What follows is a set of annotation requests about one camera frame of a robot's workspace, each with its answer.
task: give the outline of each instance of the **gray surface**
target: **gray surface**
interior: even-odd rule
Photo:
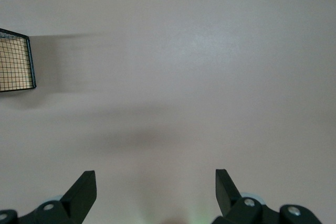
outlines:
[[[336,223],[336,0],[0,0],[38,88],[0,94],[0,208],[97,172],[86,223],[208,224],[215,169]]]

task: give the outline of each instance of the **silver screw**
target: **silver screw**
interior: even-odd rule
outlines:
[[[8,216],[7,214],[1,214],[1,215],[0,215],[0,220],[4,220],[4,219],[6,219],[7,216]]]
[[[249,207],[254,207],[254,201],[252,199],[245,199],[244,200],[244,203],[246,206],[249,206]]]
[[[47,211],[47,210],[50,210],[53,207],[54,207],[54,204],[47,204],[47,205],[44,206],[43,210]]]
[[[301,215],[301,212],[298,208],[296,207],[289,207],[288,208],[288,211],[292,214],[292,215],[295,215],[295,216],[299,216]]]

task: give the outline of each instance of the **metal grid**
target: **metal grid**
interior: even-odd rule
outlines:
[[[0,92],[35,88],[29,38],[0,29]]]

